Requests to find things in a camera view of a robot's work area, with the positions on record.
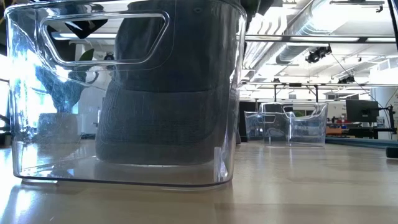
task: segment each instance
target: table surface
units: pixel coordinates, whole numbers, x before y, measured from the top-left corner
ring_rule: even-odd
[[[236,149],[234,179],[182,192],[132,185],[33,184],[0,149],[0,223],[398,223],[398,161],[382,149]]]

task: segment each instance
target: ceiling light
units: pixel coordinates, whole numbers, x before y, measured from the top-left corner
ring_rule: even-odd
[[[306,46],[306,47],[327,47],[329,44],[318,43],[286,43],[288,46]]]
[[[302,36],[302,37],[291,37],[291,41],[302,41],[302,42],[311,42],[311,41],[322,41],[322,42],[357,42],[359,37],[312,37],[312,36]]]
[[[371,37],[366,40],[366,42],[390,42],[394,43],[396,40],[393,37]]]
[[[67,34],[67,33],[59,33],[53,32],[51,33],[52,37],[55,40],[80,40],[75,34]],[[101,40],[114,40],[116,38],[116,34],[90,34],[85,40],[88,39],[101,39]]]
[[[326,57],[326,55],[331,53],[331,48],[330,46],[328,47],[319,47],[316,50],[311,50],[310,54],[308,57],[305,58],[305,60],[308,63],[317,63],[319,60],[322,58]]]
[[[106,1],[106,2],[98,2],[96,4],[101,4],[101,5],[115,5],[115,4],[130,4],[131,0],[118,0],[118,1]]]
[[[330,1],[329,4],[379,6],[383,5],[384,3],[384,1]]]
[[[348,75],[345,78],[340,78],[337,82],[337,84],[349,84],[349,83],[354,83],[355,79],[353,75]]]
[[[283,5],[282,5],[282,6],[283,6],[284,8],[291,9],[291,8],[296,7],[296,6],[297,6],[297,3],[296,3],[295,1],[292,1],[292,2],[283,1]]]

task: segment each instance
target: gray fabric item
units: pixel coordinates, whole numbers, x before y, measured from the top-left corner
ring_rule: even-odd
[[[241,136],[239,135],[239,131],[237,130],[236,131],[236,144],[241,144],[241,143],[242,143]]]
[[[216,1],[143,1],[130,9],[176,10],[171,53],[157,49],[160,66],[120,65],[106,92],[96,135],[99,159],[122,164],[190,165],[212,160],[223,145],[229,76],[236,60],[240,14]],[[125,19],[116,59],[145,57],[162,20]],[[165,35],[161,42],[170,42]]]

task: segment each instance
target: ceiling pipe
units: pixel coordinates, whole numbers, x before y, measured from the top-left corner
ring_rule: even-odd
[[[277,35],[286,30],[287,18],[283,13],[281,13],[282,10],[282,7],[270,7],[270,9],[264,14],[264,16],[260,15],[257,23],[268,24],[268,29],[260,29],[258,32],[256,32],[256,34]],[[253,34],[253,31],[249,30],[249,32],[247,32],[246,34]],[[257,64],[258,61],[263,58],[271,45],[272,43],[268,42],[248,42],[248,47],[245,52],[245,59],[243,61],[244,67],[253,68],[255,64]]]
[[[286,29],[289,29],[290,27],[292,27],[292,25],[295,23],[295,21],[307,10],[307,8],[308,7],[310,7],[311,5],[312,5],[312,2],[314,2],[314,0],[310,0],[309,2],[308,2],[308,4],[307,5],[305,5],[304,6],[304,8],[298,13],[298,14],[296,14],[294,17],[293,17],[293,19],[291,19],[290,21],[289,21],[289,23],[287,23],[287,25],[286,25]],[[255,74],[255,76],[254,76],[254,78],[253,78],[253,80],[255,79],[255,78],[257,78],[257,76],[258,76],[258,71],[259,71],[259,69],[262,67],[262,66],[265,66],[266,64],[268,64],[265,60],[264,60],[264,58],[266,58],[269,54],[270,54],[270,49],[276,49],[274,46],[275,46],[275,44],[281,44],[281,43],[266,43],[267,44],[267,46],[266,47],[264,47],[263,49],[262,49],[262,54],[261,55],[258,55],[258,58],[257,59],[255,59],[255,60],[253,60],[252,62],[250,62],[250,63],[248,63],[248,65],[249,65],[249,67],[250,68],[253,68],[253,69],[255,69],[257,72],[256,72],[256,74]],[[285,69],[286,67],[285,66],[281,66],[282,68],[281,69],[279,69],[279,68],[277,68],[277,69],[279,69],[279,71],[277,71],[277,72],[275,72],[275,74],[277,74],[277,73],[279,73],[279,72],[281,72],[281,71],[283,71],[283,69]]]
[[[300,15],[292,23],[284,35],[329,35],[337,28],[342,26],[348,16],[340,13],[338,17],[330,21],[330,15],[334,13],[330,5],[330,0],[313,0],[307,7],[300,12]],[[308,46],[289,46],[283,43],[274,43],[267,51],[266,56],[254,67],[261,72],[261,67],[265,63],[289,64],[296,56],[308,49]]]

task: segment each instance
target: computer monitor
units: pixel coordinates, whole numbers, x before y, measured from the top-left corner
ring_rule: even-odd
[[[347,120],[351,122],[376,122],[379,116],[377,101],[346,100]]]

